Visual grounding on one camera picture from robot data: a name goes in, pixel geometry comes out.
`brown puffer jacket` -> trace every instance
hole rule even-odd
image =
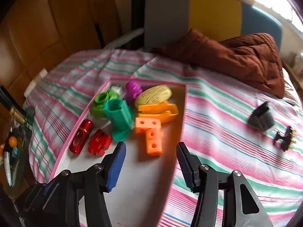
[[[192,29],[178,42],[156,48],[154,52],[222,72],[254,88],[284,97],[282,62],[273,37],[267,33],[217,42]]]

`orange cube block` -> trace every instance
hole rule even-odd
[[[152,118],[136,118],[135,119],[135,132],[145,133],[150,128],[161,128],[161,121]]]
[[[146,141],[146,152],[149,156],[159,156],[163,154],[161,139]]]
[[[150,128],[146,130],[145,137],[146,137],[146,142],[148,140],[162,139],[163,132],[161,132],[159,128]]]

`window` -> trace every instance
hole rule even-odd
[[[296,14],[292,9],[291,5],[287,0],[256,0],[257,2],[262,3],[264,6],[271,8],[276,13],[279,13],[285,19],[291,21],[291,23],[298,28],[303,33],[303,25]]]

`metal bolt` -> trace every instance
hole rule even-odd
[[[235,171],[234,171],[234,175],[235,175],[236,177],[239,177],[239,176],[242,175],[242,173],[241,173],[240,171],[238,171],[238,170],[235,170]]]
[[[209,169],[209,166],[207,164],[202,164],[200,166],[201,166],[201,169],[204,171],[207,171]]]
[[[70,174],[70,170],[63,170],[63,171],[61,172],[61,175],[62,175],[62,176],[67,176],[68,174]]]
[[[101,165],[100,163],[94,164],[94,167],[95,167],[97,170],[102,169],[102,165]]]

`striped bedsheet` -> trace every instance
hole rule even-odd
[[[217,171],[240,170],[274,226],[286,225],[303,200],[303,113],[298,104],[229,76],[140,51],[79,52],[31,92],[25,103],[35,108],[29,157],[39,182],[49,181],[70,130],[108,76],[188,84],[182,133],[189,151]],[[276,124],[260,133],[247,119],[265,101]],[[297,143],[293,150],[283,152],[273,138],[288,125],[296,129]],[[190,226],[197,198],[186,187],[177,163],[159,226]],[[217,226],[221,226],[222,213],[223,192],[219,191]]]

